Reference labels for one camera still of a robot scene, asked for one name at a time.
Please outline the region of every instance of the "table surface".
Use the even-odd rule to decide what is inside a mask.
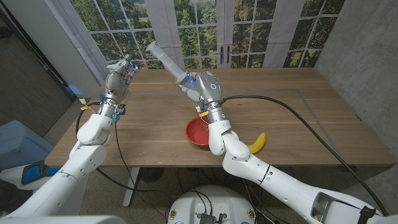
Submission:
[[[313,68],[207,69],[221,80],[223,96],[253,94],[291,106],[352,166],[389,166],[393,155],[355,112]],[[166,70],[141,70],[130,87],[126,115],[118,121],[123,158],[132,167],[219,167],[224,156],[185,137],[185,126],[198,116],[196,103],[180,91]],[[92,101],[99,101],[98,94]],[[224,112],[240,140],[252,144],[262,132],[267,139],[256,156],[274,166],[341,165],[287,109],[257,99],[229,100]],[[88,110],[81,118],[90,117]],[[74,122],[46,158],[60,167],[76,143]],[[114,131],[102,166],[123,166]]]

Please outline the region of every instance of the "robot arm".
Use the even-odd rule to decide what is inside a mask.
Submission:
[[[166,68],[177,67],[155,43],[151,43],[147,50],[158,57]],[[180,77],[187,74],[181,70],[176,72],[176,69],[169,71],[174,72],[173,75],[181,74]],[[247,145],[231,130],[231,124],[219,104],[223,91],[220,81],[210,72],[195,73],[189,78],[186,77],[190,86],[185,86],[185,82],[180,83],[180,87],[199,93],[199,100],[205,105],[201,115],[206,115],[209,121],[210,151],[216,156],[225,153],[223,168],[226,172],[260,185],[308,223],[376,223],[384,218],[374,207],[357,198],[304,184],[251,154]]]
[[[115,120],[125,112],[129,98],[128,87],[138,67],[133,65],[127,55],[109,69],[111,73],[106,79],[105,96],[97,113],[91,115],[79,129],[78,141],[70,152],[69,160],[7,218],[78,215],[65,213],[63,207],[88,174],[104,162],[104,145],[109,140]]]

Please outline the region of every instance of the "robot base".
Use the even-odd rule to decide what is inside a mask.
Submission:
[[[168,224],[220,223],[253,224],[256,218],[251,204],[242,195],[226,187],[205,185],[179,197],[172,205]]]

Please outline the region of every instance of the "window pane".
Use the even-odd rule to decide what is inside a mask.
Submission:
[[[217,23],[216,0],[197,0],[198,23]]]
[[[201,67],[217,68],[217,58],[216,57],[201,58]]]
[[[321,51],[313,51],[313,50],[308,50],[305,52],[303,62],[301,63],[301,67],[314,67],[315,63],[318,60],[319,55],[321,54]]]
[[[321,49],[329,37],[330,31],[335,25],[337,17],[321,17],[317,22],[317,26],[311,36],[309,48]]]
[[[235,0],[234,21],[253,20],[254,0]]]
[[[273,19],[276,0],[257,0],[255,20]]]
[[[303,51],[287,53],[287,57],[285,59],[285,64],[284,64],[284,68],[297,68],[297,67],[299,67],[302,55],[303,55]]]
[[[97,0],[97,3],[111,30],[129,28],[118,0]]]
[[[199,58],[185,58],[185,68],[200,68]]]
[[[143,0],[122,0],[124,12],[133,29],[150,28],[147,6]]]
[[[199,55],[196,27],[178,29],[182,47],[182,55],[191,57]]]
[[[253,25],[253,35],[251,38],[251,52],[265,52],[267,50],[271,22],[257,22]]]
[[[156,59],[150,52],[145,51],[150,43],[155,40],[155,35],[153,30],[134,32],[138,46],[141,49],[142,56],[144,59]]]
[[[133,60],[142,60],[134,38],[132,38],[132,34],[130,32],[114,33],[113,35],[125,55],[130,55]]]
[[[193,0],[174,0],[174,10],[178,26],[196,24]]]
[[[249,56],[249,68],[262,68],[265,54],[250,55]]]
[[[322,9],[322,14],[339,14],[344,0],[327,0]]]
[[[70,3],[88,31],[108,30],[92,0],[71,0]]]
[[[147,62],[149,69],[163,69],[163,63],[160,60]]]
[[[122,58],[111,34],[92,34],[91,36],[107,61],[120,60]]]
[[[199,27],[200,55],[217,53],[217,26]]]
[[[318,15],[323,2],[324,0],[305,0],[301,17]]]
[[[235,24],[232,51],[247,53],[250,41],[251,24]]]
[[[231,68],[246,68],[247,55],[238,55],[231,57]]]
[[[302,49],[305,47],[315,20],[316,19],[304,19],[298,22],[289,50]]]

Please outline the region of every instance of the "yellow banana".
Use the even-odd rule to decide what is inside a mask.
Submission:
[[[248,146],[251,154],[260,151],[260,149],[264,146],[265,143],[266,143],[266,134],[261,133],[260,136],[257,138],[257,140],[253,144]]]

